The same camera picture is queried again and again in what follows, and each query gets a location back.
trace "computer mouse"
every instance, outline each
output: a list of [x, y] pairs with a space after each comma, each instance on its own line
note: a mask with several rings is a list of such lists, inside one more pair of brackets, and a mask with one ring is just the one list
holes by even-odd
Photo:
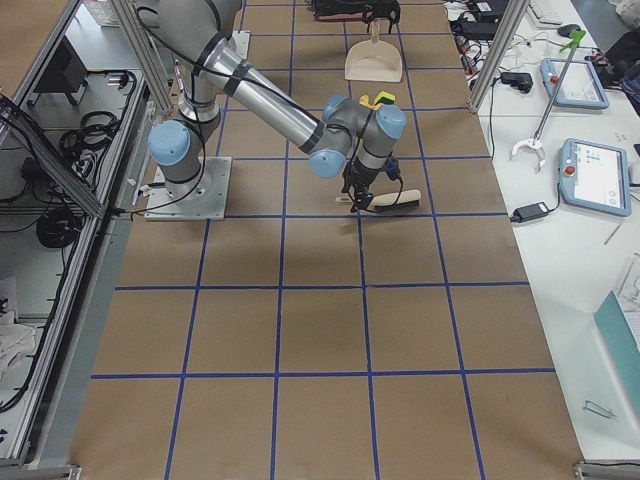
[[582, 30], [580, 25], [576, 25], [575, 23], [569, 23], [568, 25], [563, 25], [558, 28], [558, 35], [561, 37], [569, 38], [569, 34], [574, 30]]

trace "keyboard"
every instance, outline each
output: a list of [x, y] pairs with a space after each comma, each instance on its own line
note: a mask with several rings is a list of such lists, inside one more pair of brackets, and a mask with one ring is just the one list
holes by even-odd
[[529, 0], [529, 17], [538, 28], [556, 29], [562, 25], [562, 17], [551, 6], [549, 0]]

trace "metal base plate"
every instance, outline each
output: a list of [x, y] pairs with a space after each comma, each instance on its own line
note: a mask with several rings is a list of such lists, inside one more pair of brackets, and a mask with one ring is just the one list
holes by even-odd
[[[157, 208], [172, 202], [175, 198], [170, 197], [164, 188], [153, 189], [147, 208], [154, 210], [145, 212], [145, 218], [149, 221], [224, 220], [231, 163], [231, 157], [207, 157], [202, 184], [208, 187], [196, 188], [191, 195], [178, 203]], [[164, 175], [159, 168], [153, 181], [164, 182]]]
[[249, 40], [251, 40], [251, 32], [248, 30], [234, 31], [233, 40], [236, 42], [236, 53], [246, 60], [247, 55], [249, 54]]

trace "touchscreen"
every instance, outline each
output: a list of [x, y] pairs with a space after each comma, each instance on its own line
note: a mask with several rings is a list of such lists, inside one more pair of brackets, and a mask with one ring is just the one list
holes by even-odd
[[580, 143], [575, 147], [578, 171], [573, 196], [622, 208], [620, 153]]
[[[554, 73], [560, 75], [564, 62], [554, 60], [551, 62]], [[602, 98], [598, 94], [595, 81], [591, 76], [591, 70], [586, 63], [572, 63], [567, 75], [562, 81], [560, 89], [562, 96], [568, 100], [581, 102], [600, 102]]]

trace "white table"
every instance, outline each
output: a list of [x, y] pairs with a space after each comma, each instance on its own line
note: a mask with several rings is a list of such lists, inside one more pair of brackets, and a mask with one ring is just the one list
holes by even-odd
[[[569, 0], [553, 4], [565, 23], [584, 25]], [[519, 34], [531, 38], [539, 32], [525, 17]], [[566, 42], [553, 31], [549, 39]], [[594, 45], [591, 42], [587, 35], [582, 43]], [[545, 42], [534, 45], [542, 50]], [[560, 57], [558, 50], [549, 45], [549, 52], [537, 60]], [[509, 67], [509, 62], [513, 59], [506, 58], [503, 65]], [[622, 147], [630, 162], [640, 162], [633, 149], [634, 143], [640, 143], [640, 118], [619, 92], [607, 92], [611, 106], [600, 112], [554, 108], [542, 136], [547, 164], [541, 173], [535, 172], [537, 158], [531, 153], [522, 152], [509, 161], [513, 144], [533, 135], [548, 100], [538, 68], [526, 65], [517, 70], [528, 71], [534, 79], [528, 95], [502, 84], [495, 87], [494, 167], [509, 212], [539, 201], [555, 206], [558, 152], [569, 137]], [[479, 112], [488, 145], [490, 95]], [[640, 205], [635, 203], [632, 215], [621, 219], [562, 204], [542, 220], [514, 224], [514, 232], [585, 459], [640, 458], [640, 421], [593, 319], [608, 292], [618, 286], [632, 254], [640, 252]], [[606, 419], [585, 411], [586, 400], [611, 409], [616, 417]]]

